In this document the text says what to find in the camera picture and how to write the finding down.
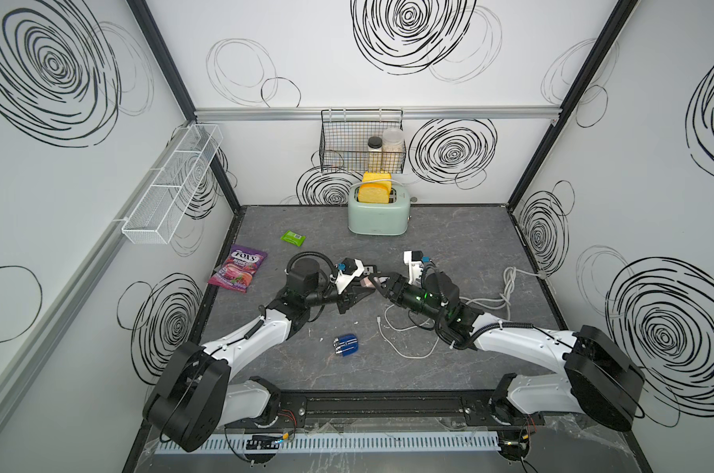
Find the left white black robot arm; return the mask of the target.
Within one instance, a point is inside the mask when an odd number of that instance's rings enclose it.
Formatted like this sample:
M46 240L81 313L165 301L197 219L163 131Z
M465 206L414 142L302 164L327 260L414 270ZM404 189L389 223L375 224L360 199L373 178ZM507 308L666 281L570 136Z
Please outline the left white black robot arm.
M171 355L142 416L184 451L195 451L220 427L250 420L264 427L279 415L280 390L259 376L233 381L267 350L315 321L315 307L346 313L374 293L368 278L378 269L356 258L334 263L317 251L293 256L286 282L253 321L203 345L187 341Z

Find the pink USB charger adapter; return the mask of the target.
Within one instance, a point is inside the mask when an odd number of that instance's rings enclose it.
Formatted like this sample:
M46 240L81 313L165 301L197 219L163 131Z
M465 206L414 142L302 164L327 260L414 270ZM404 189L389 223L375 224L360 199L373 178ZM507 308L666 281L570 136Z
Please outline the pink USB charger adapter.
M376 290L378 282L375 277L368 276L361 279L360 284L363 288Z

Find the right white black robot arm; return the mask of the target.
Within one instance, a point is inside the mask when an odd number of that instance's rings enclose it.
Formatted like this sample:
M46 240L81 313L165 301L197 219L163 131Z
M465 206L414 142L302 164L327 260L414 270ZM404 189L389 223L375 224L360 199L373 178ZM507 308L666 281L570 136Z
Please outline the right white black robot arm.
M367 279L396 307L430 319L433 333L449 348L504 354L546 370L503 376L489 402L498 421L574 413L617 432L631 431L646 379L599 328L553 330L496 317L463 301L444 272L430 272L417 284L395 272Z

